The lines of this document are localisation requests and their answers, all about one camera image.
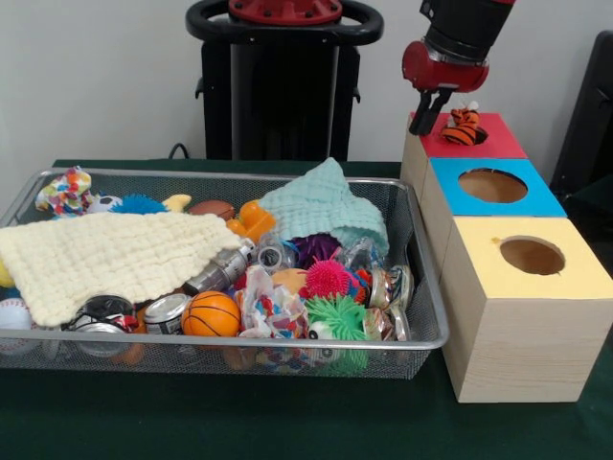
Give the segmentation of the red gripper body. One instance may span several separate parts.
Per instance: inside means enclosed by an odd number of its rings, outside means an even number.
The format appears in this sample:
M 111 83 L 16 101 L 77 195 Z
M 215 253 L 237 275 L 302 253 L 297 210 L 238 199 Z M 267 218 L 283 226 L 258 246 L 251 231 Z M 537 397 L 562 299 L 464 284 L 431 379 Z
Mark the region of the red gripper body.
M 458 63 L 448 60 L 422 41 L 413 41 L 402 57 L 402 75 L 419 91 L 450 89 L 469 93 L 479 89 L 488 77 L 488 62 Z

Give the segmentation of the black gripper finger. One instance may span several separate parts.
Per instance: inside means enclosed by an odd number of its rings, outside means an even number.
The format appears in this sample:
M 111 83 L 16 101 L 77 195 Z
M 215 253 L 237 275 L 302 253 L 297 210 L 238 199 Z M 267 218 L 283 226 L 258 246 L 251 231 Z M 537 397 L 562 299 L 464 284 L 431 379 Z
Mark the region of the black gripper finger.
M 423 90 L 420 92 L 420 103 L 409 126 L 409 132 L 411 134 L 427 135 L 430 132 L 432 125 L 430 105 L 432 99 L 432 90 Z
M 429 134 L 431 132 L 442 108 L 447 104 L 450 97 L 450 89 L 437 89 L 422 92 L 421 100 L 424 103 L 424 110 L 420 121 L 421 134 Z

